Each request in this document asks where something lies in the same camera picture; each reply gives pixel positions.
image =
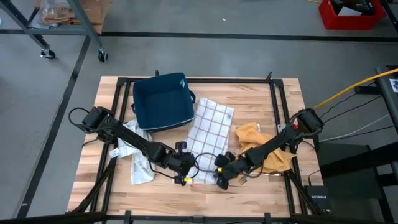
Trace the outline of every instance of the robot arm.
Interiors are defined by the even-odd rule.
[[[249,174],[261,167],[268,154],[285,144],[297,145],[303,138],[311,138],[318,134],[323,128],[322,120],[315,114],[313,109],[300,110],[292,116],[290,123],[285,129],[265,144],[248,149],[237,159],[230,152],[226,155],[218,155],[215,165],[220,168],[218,172],[217,185],[222,189],[228,188],[228,181],[241,173]]]
[[[108,144],[117,142],[117,138],[141,150],[143,155],[158,166],[178,173],[174,179],[176,183],[185,185],[183,178],[188,175],[191,167],[195,165],[192,153],[182,152],[187,143],[177,142],[175,149],[161,143],[150,142],[134,133],[123,124],[114,119],[110,110],[103,107],[93,107],[83,119],[81,124],[74,124],[86,133],[98,133],[97,139]]]

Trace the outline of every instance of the red tool box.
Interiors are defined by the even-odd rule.
[[[326,29],[334,30],[369,30],[372,29],[380,19],[386,16],[379,0],[370,0],[374,6],[373,16],[337,16],[331,0],[323,0],[319,5],[323,25]]]

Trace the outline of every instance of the caster wheel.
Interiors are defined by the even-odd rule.
[[[106,61],[108,60],[108,53],[106,53],[103,50],[99,50],[98,51],[98,60],[100,62],[106,63]]]
[[[46,54],[44,50],[42,50],[42,53],[40,53],[40,57],[42,58],[47,58],[47,59],[54,59],[55,58],[55,53],[52,50],[49,50],[49,54]]]

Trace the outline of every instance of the dark blue fabric bin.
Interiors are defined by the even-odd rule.
[[[146,131],[163,131],[193,120],[195,95],[183,73],[156,76],[134,83],[131,105],[138,126]]]

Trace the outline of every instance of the white dish towel with red grid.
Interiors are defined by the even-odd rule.
[[[218,104],[206,98],[200,98],[193,125],[188,133],[187,151],[196,155],[209,152],[214,155],[225,154],[228,150],[229,128],[234,109]],[[201,170],[216,170],[215,157],[202,155],[198,158]],[[192,177],[197,169],[192,167],[188,176]],[[213,173],[199,171],[191,184],[215,184]]]

